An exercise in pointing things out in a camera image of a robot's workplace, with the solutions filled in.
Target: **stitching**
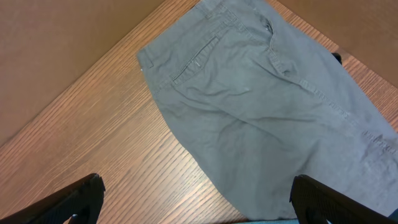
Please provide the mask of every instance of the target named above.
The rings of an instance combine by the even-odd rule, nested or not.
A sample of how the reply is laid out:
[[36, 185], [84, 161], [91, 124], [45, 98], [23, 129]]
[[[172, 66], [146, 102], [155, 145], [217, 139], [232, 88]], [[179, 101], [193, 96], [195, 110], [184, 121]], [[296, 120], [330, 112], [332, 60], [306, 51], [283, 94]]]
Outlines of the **stitching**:
[[213, 37], [213, 38], [209, 41], [209, 43], [208, 43], [206, 46], [204, 46], [204, 47], [199, 51], [199, 53], [197, 53], [197, 54], [194, 56], [194, 58], [193, 58], [191, 61], [189, 61], [188, 65], [182, 70], [182, 72], [180, 73], [180, 75], [177, 76], [177, 77], [173, 80], [173, 82], [175, 83], [176, 86], [179, 86], [179, 85], [181, 85], [181, 84], [187, 82], [188, 80], [190, 80], [191, 78], [195, 77], [196, 75], [198, 75], [199, 72], [201, 72], [201, 71], [203, 70], [203, 68], [204, 68], [204, 67], [206, 66], [206, 64], [207, 64], [207, 61], [208, 61], [208, 58], [209, 58], [210, 55], [207, 55], [207, 56], [206, 56], [206, 61], [205, 61], [205, 63], [204, 63], [203, 65], [200, 65], [200, 66], [199, 66], [199, 69], [198, 69], [197, 71], [195, 71], [194, 73], [192, 73], [192, 74], [190, 75], [189, 78], [183, 79], [183, 77], [182, 77], [182, 75], [185, 73], [185, 69], [186, 69], [191, 63], [198, 63], [197, 60], [196, 60], [196, 58], [200, 55], [201, 51], [202, 51], [204, 48], [206, 48], [209, 44], [211, 44], [213, 41], [216, 41], [216, 42], [215, 42], [214, 46], [212, 46], [211, 52], [212, 52], [213, 49], [217, 46], [217, 44], [218, 44], [218, 42], [220, 41], [220, 39], [219, 39], [218, 37]]
[[176, 82], [178, 80], [178, 78], [181, 77], [181, 75], [184, 73], [184, 71], [188, 68], [188, 66], [201, 54], [202, 50], [205, 49], [206, 47], [208, 47], [213, 41], [216, 41], [216, 44], [220, 41], [220, 39], [214, 35], [214, 37], [212, 37], [210, 40], [206, 40], [206, 44], [200, 48], [198, 50], [198, 52], [196, 52], [191, 58], [190, 60], [188, 60], [187, 63], [185, 63], [185, 65], [178, 71], [178, 75], [176, 75], [175, 77], [172, 77], [172, 81]]
[[[201, 40], [199, 40], [198, 43], [196, 43], [196, 49], [198, 48], [197, 46], [202, 46], [202, 45], [208, 43], [209, 40], [211, 40], [211, 39], [216, 35], [217, 32], [219, 32], [220, 30], [225, 29], [225, 28], [228, 26], [228, 24], [229, 24], [230, 22], [231, 22], [231, 21], [228, 21], [228, 22], [225, 22], [225, 21], [220, 22], [219, 26], [217, 26], [216, 28], [214, 28], [213, 30], [211, 30], [210, 32], [208, 32], [207, 34], [205, 34], [205, 35], [203, 36], [203, 38], [202, 38]], [[192, 58], [195, 57], [196, 54], [197, 54], [197, 52], [195, 52], [190, 58], [186, 59], [185, 61], [183, 61], [183, 62], [181, 63], [182, 66], [181, 66], [180, 69], [178, 69], [178, 72], [176, 72], [177, 75], [171, 74], [171, 75], [169, 75], [169, 77], [170, 77], [172, 80], [174, 80], [175, 77], [179, 76], [179, 75], [180, 75], [180, 72], [186, 67], [186, 65], [192, 60]]]
[[193, 8], [199, 9], [199, 11], [201, 11], [201, 13], [203, 14], [204, 17], [207, 16], [207, 12], [205, 12], [205, 9], [202, 6], [199, 5], [194, 5]]
[[[264, 43], [263, 41], [260, 41], [260, 40], [257, 40], [256, 38], [254, 38], [253, 34], [249, 31], [249, 29], [236, 17], [236, 15], [235, 15], [232, 11], [230, 11], [226, 6], [224, 6], [224, 8], [225, 8], [226, 10], [228, 10], [228, 12], [229, 12], [231, 15], [234, 16], [234, 18], [235, 18], [235, 20], [236, 20], [235, 23], [237, 23], [238, 29], [239, 29], [239, 28], [243, 28], [243, 29], [246, 31], [248, 37], [249, 37], [251, 40], [253, 40], [253, 41], [255, 41], [255, 42], [259, 43], [259, 44], [263, 44], [263, 43]], [[254, 11], [256, 14], [259, 14], [259, 15], [260, 15], [260, 13], [257, 11], [257, 9], [254, 8], [253, 11]], [[266, 18], [266, 19], [267, 19], [267, 21], [269, 22], [269, 24], [270, 24], [270, 26], [271, 26], [271, 29], [272, 29], [272, 37], [271, 37], [271, 39], [270, 39], [269, 45], [268, 45], [268, 44], [265, 44], [265, 45], [266, 45], [266, 51], [269, 51], [269, 53], [273, 55], [273, 59], [275, 60], [275, 63], [276, 63], [276, 65], [277, 65], [277, 68], [276, 68], [276, 69], [277, 69], [281, 74], [283, 74], [282, 66], [281, 66], [281, 63], [282, 63], [282, 62], [279, 60], [278, 56], [276, 56], [276, 53], [274, 52], [274, 50], [273, 50], [273, 48], [272, 48], [272, 46], [274, 45], [274, 40], [275, 40], [275, 38], [276, 38], [276, 31], [275, 31], [275, 28], [274, 28], [274, 25], [273, 25], [272, 21], [269, 20], [268, 18]]]
[[376, 137], [374, 133], [371, 133], [369, 130], [366, 128], [363, 128], [354, 118], [350, 116], [348, 112], [346, 112], [343, 108], [341, 108], [340, 105], [335, 103], [333, 100], [329, 99], [324, 92], [320, 91], [317, 89], [314, 85], [309, 83], [308, 81], [304, 79], [300, 79], [300, 84], [303, 88], [305, 88], [307, 91], [310, 91], [314, 93], [319, 99], [324, 101], [329, 105], [330, 108], [335, 110], [344, 120], [346, 120], [350, 125], [352, 125], [354, 128], [359, 129], [362, 131], [361, 135], [364, 136], [369, 142], [375, 143], [380, 149], [383, 151], [387, 151], [391, 154], [396, 153], [396, 149], [392, 148], [392, 146], [387, 143], [385, 140], [381, 138], [381, 135], [379, 137]]
[[[226, 7], [224, 7], [224, 5], [222, 5], [221, 3], [220, 3], [220, 5], [217, 7], [217, 10], [223, 10], [223, 9], [226, 9], [226, 10], [228, 10]], [[217, 33], [219, 32], [219, 31], [221, 31], [221, 30], [223, 30], [223, 29], [226, 29], [228, 26], [229, 26], [229, 24], [230, 23], [232, 23], [232, 22], [234, 22], [234, 20], [232, 20], [232, 19], [230, 19], [230, 18], [226, 18], [226, 19], [224, 19], [223, 21], [221, 21], [220, 22], [220, 24], [219, 24], [219, 26], [217, 27], [217, 28], [214, 28], [212, 31], [210, 31], [209, 33], [207, 33], [207, 35], [209, 35], [210, 37], [208, 37], [209, 38], [209, 40], [211, 40], [211, 39], [213, 39], [214, 37], [216, 37], [216, 35], [217, 35]], [[199, 40], [199, 43], [197, 44], [197, 45], [200, 45], [200, 43], [202, 43], [202, 42], [204, 42], [204, 43], [208, 43], [209, 42], [209, 40], [206, 40], [205, 42], [203, 41], [203, 39], [202, 40]], [[195, 52], [194, 53], [194, 55], [189, 59], [189, 60], [186, 60], [186, 61], [184, 61], [183, 63], [182, 63], [182, 68], [181, 69], [178, 69], [178, 75], [177, 75], [177, 77], [180, 75], [180, 71], [181, 70], [183, 70], [183, 68], [185, 68], [185, 66], [186, 66], [186, 64], [188, 64], [191, 60], [192, 60], [192, 58], [194, 58], [195, 57], [195, 55], [197, 54], [197, 52]], [[153, 91], [153, 94], [152, 95], [157, 95], [157, 94], [159, 94], [159, 92], [162, 90], [162, 89], [164, 89], [165, 88], [165, 86], [167, 86], [167, 85], [172, 85], [173, 83], [174, 83], [174, 80], [175, 80], [175, 77], [173, 77], [173, 75], [171, 74], [171, 75], [167, 75], [168, 77], [170, 77], [170, 79], [166, 79], [166, 80], [164, 80], [160, 85], [159, 85], [159, 87], [157, 87], [157, 89], [155, 90], [155, 91]]]

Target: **waistband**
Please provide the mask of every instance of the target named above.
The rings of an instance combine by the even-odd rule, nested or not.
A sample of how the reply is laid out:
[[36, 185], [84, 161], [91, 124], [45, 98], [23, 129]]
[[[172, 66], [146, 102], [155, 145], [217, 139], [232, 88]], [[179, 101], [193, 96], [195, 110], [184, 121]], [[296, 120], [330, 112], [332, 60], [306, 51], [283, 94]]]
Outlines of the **waistband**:
[[[160, 34], [155, 40], [150, 44], [141, 49], [137, 58], [141, 65], [141, 68], [151, 68], [154, 66], [153, 61], [157, 57], [162, 55], [167, 51], [170, 46], [178, 41], [179, 37], [183, 37], [184, 34], [189, 32], [188, 30], [198, 24], [204, 19], [210, 19], [213, 15], [217, 13], [222, 13], [228, 11], [227, 8], [222, 5], [225, 0], [201, 0], [192, 9], [190, 9], [186, 14], [184, 14], [175, 24], [169, 27], [165, 32]], [[234, 20], [232, 13], [225, 14], [226, 21]]]

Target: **seam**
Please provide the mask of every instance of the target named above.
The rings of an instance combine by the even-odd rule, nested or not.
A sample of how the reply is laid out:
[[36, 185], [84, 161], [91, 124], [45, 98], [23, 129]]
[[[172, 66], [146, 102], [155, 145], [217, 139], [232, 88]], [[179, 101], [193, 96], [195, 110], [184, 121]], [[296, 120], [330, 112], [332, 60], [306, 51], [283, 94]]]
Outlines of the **seam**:
[[[231, 15], [234, 16], [234, 18], [235, 18], [235, 23], [237, 23], [238, 26], [242, 27], [242, 28], [246, 31], [248, 37], [249, 37], [251, 40], [253, 40], [253, 41], [255, 41], [255, 42], [259, 43], [259, 44], [263, 44], [263, 43], [264, 43], [263, 41], [257, 40], [256, 38], [254, 38], [253, 34], [249, 31], [249, 29], [238, 19], [238, 17], [236, 17], [236, 15], [235, 15], [232, 11], [230, 11], [230, 10], [228, 9], [228, 7], [224, 6], [224, 8], [225, 8]], [[253, 9], [253, 11], [254, 11], [256, 14], [260, 14], [256, 9]], [[272, 54], [272, 56], [273, 56], [272, 59], [274, 60], [275, 65], [277, 66], [276, 69], [277, 69], [281, 74], [283, 74], [284, 71], [282, 70], [282, 66], [281, 66], [282, 62], [279, 60], [277, 54], [274, 52], [274, 49], [272, 48], [272, 46], [273, 46], [273, 44], [274, 44], [274, 40], [275, 40], [275, 38], [276, 38], [276, 31], [275, 31], [275, 28], [274, 28], [274, 25], [273, 25], [272, 21], [269, 20], [268, 18], [266, 18], [266, 19], [268, 20], [269, 24], [271, 25], [272, 37], [271, 37], [271, 40], [270, 40], [269, 44], [265, 44], [265, 46], [266, 46], [265, 51], [266, 51], [266, 52], [269, 52], [269, 54]]]
[[156, 91], [153, 92], [152, 95], [156, 96], [161, 90], [164, 89], [165, 86], [167, 86], [168, 84], [170, 84], [170, 80], [165, 80], [163, 81], [159, 87], [156, 89]]
[[195, 8], [195, 9], [199, 9], [200, 10], [200, 12], [203, 14], [203, 16], [204, 17], [206, 17], [207, 16], [207, 12], [204, 10], [204, 8], [203, 7], [201, 7], [201, 6], [198, 6], [197, 4], [196, 5], [194, 5], [192, 8]]
[[[228, 24], [229, 24], [230, 22], [231, 22], [231, 21], [220, 22], [220, 24], [219, 24], [216, 28], [214, 28], [213, 30], [209, 31], [207, 34], [205, 34], [205, 35], [203, 36], [203, 38], [202, 38], [201, 40], [198, 41], [198, 43], [196, 43], [196, 47], [195, 47], [195, 48], [197, 49], [197, 48], [199, 48], [198, 46], [200, 46], [200, 49], [201, 49], [201, 48], [202, 48], [202, 47], [201, 47], [202, 45], [207, 44], [207, 43], [217, 34], [217, 32], [219, 32], [220, 30], [225, 29], [225, 28], [228, 26]], [[181, 63], [182, 66], [177, 70], [177, 72], [175, 72], [176, 75], [170, 74], [170, 75], [168, 75], [168, 76], [169, 76], [172, 80], [174, 80], [174, 79], [175, 79], [175, 76], [177, 77], [177, 76], [180, 75], [180, 72], [183, 70], [183, 68], [192, 60], [192, 58], [195, 57], [195, 55], [196, 55], [197, 53], [198, 53], [198, 51], [195, 51], [195, 52], [192, 54], [191, 57], [185, 59], [185, 60]]]
[[329, 107], [335, 110], [344, 120], [346, 120], [352, 127], [361, 131], [361, 135], [366, 138], [369, 142], [375, 143], [381, 150], [386, 151], [394, 155], [396, 153], [396, 149], [394, 149], [389, 143], [381, 138], [382, 135], [377, 137], [376, 134], [370, 132], [366, 128], [362, 127], [352, 116], [345, 111], [340, 105], [335, 103], [333, 100], [329, 99], [324, 92], [316, 88], [314, 85], [309, 83], [304, 79], [300, 79], [300, 84], [307, 91], [312, 92], [314, 95], [319, 97], [323, 102], [327, 103]]
[[[201, 54], [201, 52], [206, 48], [206, 47], [208, 47], [213, 41], [215, 41], [216, 40], [216, 44], [212, 47], [212, 50], [213, 50], [213, 48], [215, 48], [215, 46], [217, 45], [217, 43], [220, 41], [220, 39], [216, 36], [216, 35], [214, 35], [214, 37], [213, 38], [211, 38], [210, 40], [208, 40], [208, 41], [206, 41], [206, 43], [207, 44], [205, 44], [201, 49], [199, 49], [198, 50], [198, 52], [196, 52], [191, 58], [190, 58], [190, 60], [188, 60], [188, 62], [184, 65], [184, 67], [182, 67], [179, 71], [178, 71], [178, 75], [176, 75], [175, 77], [172, 77], [172, 81], [176, 84], [176, 85], [180, 85], [180, 84], [183, 84], [184, 82], [186, 82], [187, 80], [185, 80], [185, 81], [183, 81], [183, 82], [181, 82], [181, 83], [176, 83], [176, 81], [184, 74], [184, 71], [188, 68], [188, 66], [192, 63], [192, 62], [194, 62], [195, 60], [196, 60], [196, 58], [198, 58], [198, 56]], [[200, 67], [200, 70], [202, 70], [203, 69], [203, 67], [205, 66], [206, 64], [204, 64], [204, 65], [202, 65], [201, 67]]]

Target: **belt loop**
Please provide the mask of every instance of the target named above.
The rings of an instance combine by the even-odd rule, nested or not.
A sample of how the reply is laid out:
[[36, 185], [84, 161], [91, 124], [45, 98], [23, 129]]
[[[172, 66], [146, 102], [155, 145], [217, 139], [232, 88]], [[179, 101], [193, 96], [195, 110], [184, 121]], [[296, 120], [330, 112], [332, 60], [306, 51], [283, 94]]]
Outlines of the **belt loop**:
[[201, 0], [198, 4], [195, 5], [195, 7], [201, 10], [206, 19], [210, 19], [211, 13], [210, 10], [207, 8], [206, 2], [204, 0]]
[[138, 52], [137, 58], [141, 68], [152, 68], [154, 66], [145, 48]]

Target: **pants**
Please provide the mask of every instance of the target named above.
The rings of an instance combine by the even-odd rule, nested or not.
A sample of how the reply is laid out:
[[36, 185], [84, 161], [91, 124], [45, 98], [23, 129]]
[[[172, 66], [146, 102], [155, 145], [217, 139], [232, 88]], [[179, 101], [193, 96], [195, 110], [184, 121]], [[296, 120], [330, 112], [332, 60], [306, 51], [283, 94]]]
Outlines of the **pants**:
[[397, 133], [263, 0], [202, 0], [137, 57], [175, 137], [248, 218], [295, 218], [299, 174], [383, 215], [398, 207]]

